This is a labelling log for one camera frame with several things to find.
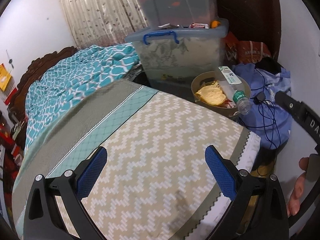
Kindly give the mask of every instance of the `patterned curtain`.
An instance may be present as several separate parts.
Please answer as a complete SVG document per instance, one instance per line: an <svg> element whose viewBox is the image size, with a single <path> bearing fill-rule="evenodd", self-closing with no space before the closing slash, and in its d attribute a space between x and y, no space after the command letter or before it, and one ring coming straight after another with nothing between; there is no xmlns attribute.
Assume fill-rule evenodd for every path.
<svg viewBox="0 0 320 240"><path fill-rule="evenodd" d="M126 35L148 25L137 0L60 1L80 49L124 43Z"/></svg>

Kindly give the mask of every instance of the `blue gripper pad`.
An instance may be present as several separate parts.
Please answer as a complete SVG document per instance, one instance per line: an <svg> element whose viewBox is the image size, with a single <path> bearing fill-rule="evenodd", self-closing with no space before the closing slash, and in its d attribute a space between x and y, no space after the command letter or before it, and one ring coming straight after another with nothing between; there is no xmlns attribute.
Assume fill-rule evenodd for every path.
<svg viewBox="0 0 320 240"><path fill-rule="evenodd" d="M103 147L93 157L84 172L80 175L76 185L76 196L79 200L88 197L100 173L107 163L107 150Z"/></svg>
<svg viewBox="0 0 320 240"><path fill-rule="evenodd" d="M222 160L210 146L205 149L204 158L223 195L230 198L231 201L234 201L237 194L236 182Z"/></svg>

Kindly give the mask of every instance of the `plastic storage box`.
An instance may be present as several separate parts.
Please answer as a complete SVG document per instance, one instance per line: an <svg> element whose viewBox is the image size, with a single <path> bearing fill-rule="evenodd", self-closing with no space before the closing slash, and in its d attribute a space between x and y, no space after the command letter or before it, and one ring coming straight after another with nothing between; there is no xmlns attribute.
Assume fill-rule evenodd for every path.
<svg viewBox="0 0 320 240"><path fill-rule="evenodd" d="M173 82L190 89L196 76L223 63L223 38L228 33L229 22L219 21L221 25L215 29L145 28L129 34L125 40L132 42L152 87L164 91L159 87L161 83L166 86L164 82Z"/></svg>
<svg viewBox="0 0 320 240"><path fill-rule="evenodd" d="M171 23L188 27L191 23L209 24L217 17L217 0L138 0L150 26Z"/></svg>

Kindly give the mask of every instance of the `human hand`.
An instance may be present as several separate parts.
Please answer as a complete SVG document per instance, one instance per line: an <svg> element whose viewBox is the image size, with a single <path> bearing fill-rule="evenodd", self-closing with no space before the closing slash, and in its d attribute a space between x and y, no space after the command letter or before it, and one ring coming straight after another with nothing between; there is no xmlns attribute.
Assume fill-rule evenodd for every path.
<svg viewBox="0 0 320 240"><path fill-rule="evenodd" d="M309 157L302 158L299 161L299 167L304 171L307 171L308 164L309 164ZM306 179L306 173L304 172L297 178L297 181L294 184L293 192L291 193L290 200L287 204L288 216L294 216L299 212L300 198L303 194L305 179Z"/></svg>

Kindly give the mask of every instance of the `black cable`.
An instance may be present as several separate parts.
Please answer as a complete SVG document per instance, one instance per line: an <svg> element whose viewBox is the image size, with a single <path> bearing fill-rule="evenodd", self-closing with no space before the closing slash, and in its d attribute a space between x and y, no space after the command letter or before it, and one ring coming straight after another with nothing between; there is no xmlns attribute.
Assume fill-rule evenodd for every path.
<svg viewBox="0 0 320 240"><path fill-rule="evenodd" d="M273 141L271 141L270 139L269 139L269 137L268 137L268 135L267 135L267 131L266 131L266 124L265 124L265 121L264 121L264 113L263 113L263 107L262 107L262 116L263 116L263 125L264 125L264 133L265 133L265 135L266 135L266 138L267 138L267 140L271 143L271 145L270 145L270 148L271 148L271 146L272 145L274 145L275 146L275 148L277 148L277 146L276 146L276 144L273 142Z"/></svg>
<svg viewBox="0 0 320 240"><path fill-rule="evenodd" d="M278 156L276 156L276 158L273 160L274 163L273 163L272 169L274 169L274 167L276 166L277 158L278 158ZM268 173L266 173L266 174L264 174L264 175L261 175L261 174L259 173L259 167L257 168L257 173L258 173L258 175L261 176L261 177L264 177L264 176L267 176L267 175L268 175Z"/></svg>
<svg viewBox="0 0 320 240"><path fill-rule="evenodd" d="M274 103L273 103L272 101L270 101L270 100L265 100L265 101L266 101L266 102L270 102L270 103L272 104L272 106L273 106L273 119L274 119L274 122L275 122L275 125L276 125L276 128L277 128L277 132L278 132L278 136L279 136L279 141L280 141L278 147L280 147L280 145L281 145L281 136L280 136L280 132L279 132L279 129L278 129L278 126L277 126L276 118L275 118L275 112L276 112L275 105L274 105Z"/></svg>
<svg viewBox="0 0 320 240"><path fill-rule="evenodd" d="M263 93L264 93L264 89L265 89L265 86L266 86L266 84L265 84L266 79L265 79L265 77L261 74L261 72L260 72L258 69L256 69L256 70L257 70L257 72L263 77L263 84L264 84L264 85L263 85L262 87L260 87L260 88L252 89L252 91L262 89L262 91L263 91ZM270 108L270 106L268 105L268 102L270 102L270 103L272 104L273 112L272 112L272 109ZM273 117L273 118L270 118L270 117L267 117L267 116L264 115L264 109L263 109L263 105L262 105L262 104L261 104L261 107L262 107L262 113L261 113L260 105L259 105L259 106L258 106L258 111L259 111L259 114L262 115L263 126L247 126L247 125L243 122L243 120L242 120L241 118L239 118L239 119L240 119L240 121L245 125L246 128L263 128L263 129L264 129L264 132L265 132L265 135L266 135L266 139L271 143L271 144L270 144L270 149L271 149L272 145L274 145L275 148L277 149L278 147L281 146L281 137L280 137L280 132L279 132L279 129L278 129L278 125L277 125L277 123L276 123L276 118L275 118L275 112L276 112L276 110L275 110L275 105L274 105L273 102L270 101L270 100L264 100L262 103L267 106L267 108L269 109L269 111L271 112L272 117ZM265 118L272 120L272 124L266 125L266 124L265 124L265 120L264 120ZM270 140L269 137L267 136L267 131L266 131L266 127L270 127L270 126L272 126L272 136L271 136L271 140ZM278 146L278 147L277 147L276 144L273 142L274 126L276 126L277 133L278 133L278 136L279 136L279 146ZM276 165L276 160L277 160L277 156L276 156L276 158L275 158L275 160L274 160L273 168L274 168L275 165ZM259 176L262 176L262 177L267 175L267 174L261 175L261 174L259 173L259 168L257 168L257 173L258 173Z"/></svg>

